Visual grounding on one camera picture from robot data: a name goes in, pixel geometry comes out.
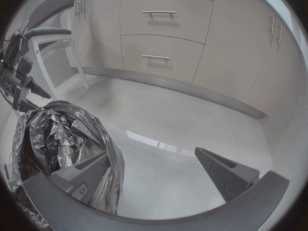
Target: white tile floor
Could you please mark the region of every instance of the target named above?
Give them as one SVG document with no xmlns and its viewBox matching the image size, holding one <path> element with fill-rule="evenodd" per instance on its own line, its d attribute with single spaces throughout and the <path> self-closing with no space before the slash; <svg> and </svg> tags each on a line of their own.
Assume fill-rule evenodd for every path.
<svg viewBox="0 0 308 231">
<path fill-rule="evenodd" d="M 272 170 L 260 122 L 248 115 L 157 86 L 95 75 L 87 79 L 89 90 L 78 74 L 57 90 L 63 100 L 98 117 L 123 153 L 118 215 L 169 219 L 222 205 L 224 200 L 194 156 L 195 147 L 257 168 L 260 176 Z M 14 131 L 16 122 L 10 117 L 6 133 Z M 3 134 L 5 162 L 11 145 L 11 136 Z"/>
</svg>

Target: chair leg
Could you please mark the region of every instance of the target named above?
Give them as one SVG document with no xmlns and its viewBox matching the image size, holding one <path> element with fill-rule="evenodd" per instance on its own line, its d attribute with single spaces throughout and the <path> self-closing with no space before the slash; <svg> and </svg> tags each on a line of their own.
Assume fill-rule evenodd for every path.
<svg viewBox="0 0 308 231">
<path fill-rule="evenodd" d="M 76 47 L 75 47 L 73 39 L 70 39 L 70 44 L 71 44 L 71 49 L 72 49 L 72 53 L 73 53 L 73 58 L 74 58 L 76 66 L 77 66 L 77 69 L 79 71 L 79 74 L 81 76 L 81 79 L 83 81 L 83 84 L 86 87 L 86 89 L 89 89 L 90 87 L 88 85 L 88 81 L 86 79 L 86 76 L 84 75 L 84 71 L 83 71 L 83 69 L 82 69 L 82 67 L 80 65 L 79 57 L 78 57 L 77 50 L 76 50 Z"/>
<path fill-rule="evenodd" d="M 39 49 L 39 45 L 36 42 L 33 42 L 32 39 L 29 40 L 28 45 L 29 45 L 29 51 L 32 52 L 31 60 L 33 61 L 33 68 L 35 68 L 36 66 L 39 66 L 39 70 L 35 71 L 36 72 L 35 74 L 37 75 L 38 78 L 37 79 L 35 78 L 34 80 L 45 91 L 47 91 L 50 94 L 51 99 L 53 101 L 61 100 L 60 95 L 56 91 L 56 88 L 55 88 L 54 84 L 52 83 L 52 81 L 51 81 L 51 79 L 50 79 L 50 77 L 47 73 L 46 67 L 44 65 L 44 62 L 43 62 L 43 59 L 42 59 L 42 56 L 41 56 L 41 52 L 39 50 L 36 50 L 36 49 Z"/>
</svg>

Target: black trash bag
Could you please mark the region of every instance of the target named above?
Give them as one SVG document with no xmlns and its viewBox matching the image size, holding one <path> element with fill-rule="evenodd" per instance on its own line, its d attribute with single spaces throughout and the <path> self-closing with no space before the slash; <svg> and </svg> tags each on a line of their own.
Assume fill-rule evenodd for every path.
<svg viewBox="0 0 308 231">
<path fill-rule="evenodd" d="M 41 172 L 50 176 L 105 150 L 110 167 L 90 205 L 116 214 L 124 181 L 124 160 L 101 122 L 65 101 L 28 111 L 18 120 L 13 139 L 11 191 L 40 229 L 51 230 L 27 198 L 22 182 Z"/>
</svg>

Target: white chair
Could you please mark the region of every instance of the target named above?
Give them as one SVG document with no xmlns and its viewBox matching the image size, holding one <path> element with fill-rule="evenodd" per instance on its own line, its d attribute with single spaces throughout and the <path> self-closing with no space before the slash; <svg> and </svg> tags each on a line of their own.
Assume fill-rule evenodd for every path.
<svg viewBox="0 0 308 231">
<path fill-rule="evenodd" d="M 78 58 L 77 50 L 71 31 L 71 8 L 74 6 L 74 0 L 45 0 L 30 15 L 27 32 L 25 37 L 27 43 L 21 51 L 21 55 L 27 56 L 33 61 L 33 70 L 31 76 L 35 81 L 51 95 L 53 101 L 60 100 L 61 97 L 57 93 L 43 62 L 43 59 L 71 47 L 76 67 L 79 71 L 84 86 L 89 89 L 87 79 L 84 75 L 82 66 Z M 67 9 L 67 29 L 38 27 L 49 18 Z M 54 44 L 56 41 L 62 41 L 61 44 Z"/>
</svg>

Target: cabinet handle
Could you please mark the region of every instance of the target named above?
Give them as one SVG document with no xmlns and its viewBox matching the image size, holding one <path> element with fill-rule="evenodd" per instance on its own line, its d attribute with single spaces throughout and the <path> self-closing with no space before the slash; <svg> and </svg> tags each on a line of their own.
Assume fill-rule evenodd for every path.
<svg viewBox="0 0 308 231">
<path fill-rule="evenodd" d="M 148 58 L 159 58 L 159 59 L 170 60 L 170 57 L 165 57 L 165 56 L 150 56 L 150 55 L 141 55 L 141 56 L 148 57 Z"/>
<path fill-rule="evenodd" d="M 274 13 L 273 13 L 272 18 L 273 18 L 273 23 L 272 23 L 272 34 L 273 34 L 274 33 Z"/>
<path fill-rule="evenodd" d="M 82 8 L 82 1 L 83 0 L 80 0 L 80 13 L 82 13 L 82 11 L 84 11 L 84 9 Z"/>
<path fill-rule="evenodd" d="M 281 41 L 281 28 L 282 28 L 282 23 L 281 22 L 280 22 L 279 27 L 280 27 L 280 35 L 279 35 L 279 38 L 277 38 L 279 40 L 278 43 L 280 43 L 280 41 Z"/>
<path fill-rule="evenodd" d="M 169 13 L 169 14 L 176 14 L 176 11 L 142 11 L 142 13 Z"/>
<path fill-rule="evenodd" d="M 78 4 L 78 8 L 79 8 L 79 3 L 77 1 L 75 1 L 75 17 L 79 14 L 79 12 L 77 13 L 77 4 Z"/>
</svg>

